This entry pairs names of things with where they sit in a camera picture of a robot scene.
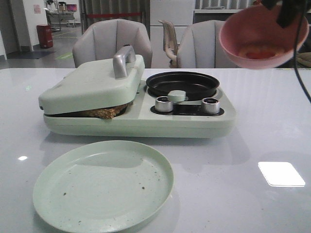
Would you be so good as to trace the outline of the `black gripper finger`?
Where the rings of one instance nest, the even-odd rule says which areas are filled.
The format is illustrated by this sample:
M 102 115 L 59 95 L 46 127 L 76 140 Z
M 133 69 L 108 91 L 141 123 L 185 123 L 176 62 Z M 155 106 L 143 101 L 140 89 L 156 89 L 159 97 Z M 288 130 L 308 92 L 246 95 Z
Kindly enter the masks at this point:
M 306 0 L 283 0 L 276 22 L 280 27 L 286 28 L 291 25 L 298 16 L 303 16 L 306 11 Z

